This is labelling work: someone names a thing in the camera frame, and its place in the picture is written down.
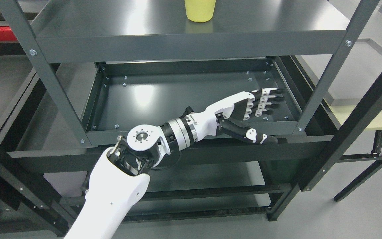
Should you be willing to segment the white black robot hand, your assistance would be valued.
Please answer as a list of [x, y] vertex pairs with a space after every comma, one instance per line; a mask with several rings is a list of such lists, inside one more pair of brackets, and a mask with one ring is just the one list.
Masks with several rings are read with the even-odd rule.
[[246, 143], [259, 145], [277, 144], [274, 136], [259, 132], [250, 126], [237, 122], [250, 119], [251, 116], [261, 117], [274, 101], [282, 101], [282, 89], [261, 88], [253, 91], [241, 91], [219, 100], [202, 112], [189, 112], [182, 115], [184, 125], [189, 127], [193, 142], [198, 142], [207, 136], [227, 134]]

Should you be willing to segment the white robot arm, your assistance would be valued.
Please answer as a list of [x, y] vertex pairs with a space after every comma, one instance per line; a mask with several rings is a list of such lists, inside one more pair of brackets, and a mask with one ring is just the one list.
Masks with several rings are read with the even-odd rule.
[[142, 124], [106, 149], [90, 173], [85, 203], [66, 234], [67, 239], [111, 239], [150, 183], [148, 172], [174, 149], [194, 143], [184, 114], [161, 126]]

